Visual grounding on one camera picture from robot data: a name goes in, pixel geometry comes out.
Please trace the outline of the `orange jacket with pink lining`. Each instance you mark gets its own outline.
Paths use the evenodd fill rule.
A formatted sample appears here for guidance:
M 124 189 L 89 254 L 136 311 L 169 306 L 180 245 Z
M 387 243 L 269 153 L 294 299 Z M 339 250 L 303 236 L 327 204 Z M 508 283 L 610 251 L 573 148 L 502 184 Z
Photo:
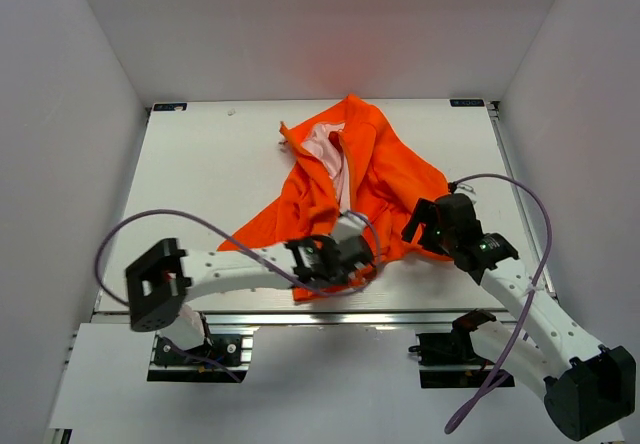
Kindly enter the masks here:
M 401 231 L 420 198 L 448 192 L 445 175 L 407 147 L 383 112 L 350 94 L 294 128 L 280 127 L 295 159 L 280 195 L 220 244 L 232 251 L 329 233 L 346 210 L 367 216 L 365 238 L 383 262 L 435 254 Z

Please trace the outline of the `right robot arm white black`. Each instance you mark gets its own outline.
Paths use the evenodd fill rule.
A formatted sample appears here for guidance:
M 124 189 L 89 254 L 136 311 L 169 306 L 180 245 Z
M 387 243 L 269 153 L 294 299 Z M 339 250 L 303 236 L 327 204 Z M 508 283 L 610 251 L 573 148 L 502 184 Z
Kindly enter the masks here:
M 451 258 L 518 320 L 509 330 L 480 309 L 456 319 L 451 349 L 459 360 L 499 365 L 541 399 L 556 428 L 573 441 L 634 413 L 633 356 L 622 346 L 605 346 L 536 290 L 516 249 L 483 231 L 468 196 L 419 200 L 402 238 Z

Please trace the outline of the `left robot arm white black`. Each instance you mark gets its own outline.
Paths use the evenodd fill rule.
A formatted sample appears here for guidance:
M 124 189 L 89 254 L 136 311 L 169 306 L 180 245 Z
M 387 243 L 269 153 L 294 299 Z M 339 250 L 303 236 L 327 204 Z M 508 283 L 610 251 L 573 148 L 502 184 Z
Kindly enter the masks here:
M 125 270 L 130 328 L 159 333 L 188 362 L 211 351 L 195 299 L 241 290 L 289 290 L 308 286 L 327 293 L 345 286 L 375 262 L 364 237 L 336 241 L 316 235 L 239 251 L 188 251 L 175 238 L 157 242 Z

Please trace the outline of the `blue label sticker right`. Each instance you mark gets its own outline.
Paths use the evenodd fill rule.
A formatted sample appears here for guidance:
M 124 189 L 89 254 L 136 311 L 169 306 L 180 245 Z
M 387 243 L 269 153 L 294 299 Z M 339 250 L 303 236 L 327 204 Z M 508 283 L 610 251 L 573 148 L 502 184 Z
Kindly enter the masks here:
M 449 103 L 452 107 L 460 107 L 460 108 L 485 106 L 485 102 L 483 99 L 453 98 L 449 100 Z

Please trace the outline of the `blue label sticker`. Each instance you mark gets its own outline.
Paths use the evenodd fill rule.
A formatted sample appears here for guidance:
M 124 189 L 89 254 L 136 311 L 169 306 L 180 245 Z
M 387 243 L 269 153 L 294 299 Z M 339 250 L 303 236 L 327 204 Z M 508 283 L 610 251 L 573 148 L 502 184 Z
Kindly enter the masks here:
M 485 102 L 483 99 L 453 98 L 449 100 L 449 103 L 452 107 L 460 107 L 460 108 L 485 106 Z
M 186 109 L 186 102 L 155 103 L 152 107 L 153 112 L 182 112 Z

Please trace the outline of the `blue label sticker left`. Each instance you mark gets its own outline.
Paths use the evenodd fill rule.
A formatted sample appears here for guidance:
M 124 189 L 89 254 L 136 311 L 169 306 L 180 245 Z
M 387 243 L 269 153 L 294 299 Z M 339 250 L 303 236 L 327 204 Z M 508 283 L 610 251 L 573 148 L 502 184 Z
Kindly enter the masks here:
M 155 103 L 152 107 L 153 112 L 182 112 L 186 109 L 186 102 Z

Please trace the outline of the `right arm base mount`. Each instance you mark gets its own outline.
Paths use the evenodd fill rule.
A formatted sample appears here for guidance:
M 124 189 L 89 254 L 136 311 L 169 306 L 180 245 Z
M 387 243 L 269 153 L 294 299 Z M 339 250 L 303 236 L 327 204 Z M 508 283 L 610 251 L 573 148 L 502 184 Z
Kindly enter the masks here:
M 457 318 L 446 332 L 423 332 L 408 348 L 419 365 L 422 389 L 479 389 L 493 368 L 493 362 L 475 353 L 470 334 L 496 317 L 485 310 L 473 310 Z

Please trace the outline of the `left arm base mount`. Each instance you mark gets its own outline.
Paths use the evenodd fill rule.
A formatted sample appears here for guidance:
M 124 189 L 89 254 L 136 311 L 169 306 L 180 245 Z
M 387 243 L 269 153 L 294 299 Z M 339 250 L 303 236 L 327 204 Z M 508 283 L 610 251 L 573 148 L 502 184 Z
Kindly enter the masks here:
M 248 372 L 252 337 L 247 331 L 205 325 L 204 342 L 191 349 L 157 335 L 148 382 L 241 384 Z

